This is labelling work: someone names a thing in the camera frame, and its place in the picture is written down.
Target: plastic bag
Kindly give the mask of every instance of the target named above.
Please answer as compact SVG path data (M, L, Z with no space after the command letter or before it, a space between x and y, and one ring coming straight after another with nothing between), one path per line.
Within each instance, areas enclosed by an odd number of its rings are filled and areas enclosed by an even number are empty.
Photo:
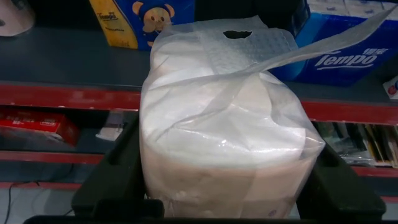
M285 217L325 143L268 70L356 44L387 15L301 49L287 31L255 22L163 30L141 98L148 196L166 217ZM226 38L231 29L250 35Z

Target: product on shelf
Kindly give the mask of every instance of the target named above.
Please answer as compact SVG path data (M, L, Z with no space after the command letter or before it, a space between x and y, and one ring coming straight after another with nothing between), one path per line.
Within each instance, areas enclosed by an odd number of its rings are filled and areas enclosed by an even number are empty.
M398 76L383 84L388 97L393 100L398 100Z
M168 217L285 217L324 142L268 70L357 44L387 15L294 50L256 17L164 30L141 93L148 196Z
M194 0L90 0L110 46L150 50L172 24L193 22Z
M12 37L34 25L35 16L25 0L0 0L0 36Z
M348 137L338 134L343 126ZM398 167L397 126L317 122L315 127L348 164Z
M366 18L391 9L394 5L372 1L308 1L309 17L295 40L299 47L339 34ZM313 59L275 69L273 74L286 81L350 86L395 56L398 42L398 11L360 44L328 52Z
M27 141L48 146L50 143L53 149L65 144L75 146L79 133L80 130L64 114L0 108L0 135L15 140L16 144ZM10 141L7 143L8 147L15 146Z

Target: store shelf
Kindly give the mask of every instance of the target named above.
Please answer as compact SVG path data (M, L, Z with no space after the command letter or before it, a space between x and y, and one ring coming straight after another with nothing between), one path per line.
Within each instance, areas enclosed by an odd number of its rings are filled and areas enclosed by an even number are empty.
M358 167L352 166L353 170L363 177L398 177L398 169L382 167Z
M71 164L97 164L104 154L114 147L114 142L95 136L100 129L81 130L76 147L58 144L37 144L35 141L5 139L0 136L0 161L34 161Z
M34 161L71 164L98 164L102 154L75 154L65 152L16 152L0 151L2 161Z
M0 161L0 188L17 183L19 187L77 189L94 168L94 165L87 164Z
M382 83L394 63L349 88L287 82L316 121L398 124ZM35 27L0 39L0 105L138 110L149 52L108 47L100 30Z
M23 184L21 182L0 182L0 189L8 189L11 185L13 187L23 189L43 188L43 189L57 189L57 190L78 190L81 184L74 183L59 183L59 182L29 182Z

